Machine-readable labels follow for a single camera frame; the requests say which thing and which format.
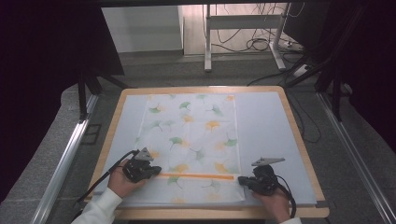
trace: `white sleeve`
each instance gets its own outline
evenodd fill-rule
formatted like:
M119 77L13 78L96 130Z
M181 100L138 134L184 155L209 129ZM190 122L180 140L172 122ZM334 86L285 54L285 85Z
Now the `white sleeve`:
M301 220L299 217L295 217L279 224L301 224Z
M109 224L114 221L114 210L122 202L113 190L107 188L96 201L90 201L72 224Z

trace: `person's right hand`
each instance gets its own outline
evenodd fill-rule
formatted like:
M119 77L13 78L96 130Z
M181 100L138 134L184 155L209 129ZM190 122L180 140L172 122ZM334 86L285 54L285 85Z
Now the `person's right hand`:
M281 189L276 189L271 196L260 195L256 192L252 195L262 202L265 210L274 217L276 222L281 223L290 219L289 200Z

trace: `white board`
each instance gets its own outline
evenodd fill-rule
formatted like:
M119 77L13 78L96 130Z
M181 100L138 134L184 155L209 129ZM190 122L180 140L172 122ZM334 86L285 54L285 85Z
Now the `white board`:
M315 193L277 92L230 92L228 94L235 96L242 175L253 176L254 167L251 163L260 157L284 158L285 161L272 164L276 175L286 179L297 204L316 204ZM121 156L133 149L147 99L147 95L127 96L103 173ZM94 195L101 194L106 184L107 179L95 189ZM196 204L195 206L260 204L251 196L251 190L245 189L245 196L246 200L241 203ZM161 204L161 206L183 205ZM159 205L134 204L125 198L121 206L158 207Z

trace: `wooden board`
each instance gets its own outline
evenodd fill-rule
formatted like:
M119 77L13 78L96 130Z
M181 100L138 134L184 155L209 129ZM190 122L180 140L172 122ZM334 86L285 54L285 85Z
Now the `wooden board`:
M285 92L280 87L181 87L181 88L146 88L146 89L129 89L122 92L113 119L111 121L109 130L107 132L106 140L104 142L101 155L96 164L95 171L92 176L91 185L101 176L106 158L109 153L111 143L117 125L120 120L123 105L128 95L137 94L178 94L178 93L229 93L229 92L266 92L276 91L279 94L281 103L285 109L286 116L290 123L296 144L301 154L305 169L311 181L313 190L316 195L317 202L324 202L325 198L318 183L312 163L306 152L304 142L300 136L294 116L292 115L289 102ZM263 211L262 207L224 207L224 208L126 208L117 211L117 218L121 219L211 219L211 218L268 218L268 215ZM299 206L297 208L298 217L326 217L329 215L329 208L327 206Z

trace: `metal rail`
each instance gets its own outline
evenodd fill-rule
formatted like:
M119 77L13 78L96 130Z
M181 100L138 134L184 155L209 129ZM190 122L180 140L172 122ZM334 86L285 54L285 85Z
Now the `metal rail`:
M379 214L384 219L384 223L386 224L394 224L396 223L396 216L392 211L392 208L389 205L388 199L385 197L382 189L378 186L372 174L370 173L369 168L364 162L359 150L353 144L352 139L349 137L347 130L345 129L342 122L338 121L337 117L332 112L331 103L327 97L326 93L318 93L317 94L319 100L322 102L322 105L334 127L335 131L338 134L344 148L346 149L346 153L348 154L350 160L352 161L355 169L357 170L359 176L361 177L361 181L363 182L364 187L366 187L370 197L372 198Z
M82 139L82 135L84 134L88 122L91 118L92 111L96 105L98 97L92 95L89 102L87 103L87 112L88 116L81 123L78 123L75 130L70 137L70 140L64 150L64 154L62 155L58 166L47 186L46 191L44 192L43 197L40 200L40 204L35 210L35 214L30 223L39 224L45 223L47 218L49 217L50 210L52 209L53 204L56 201L58 193L64 183L64 179L66 178L67 172L69 171L70 165L76 155L78 145Z

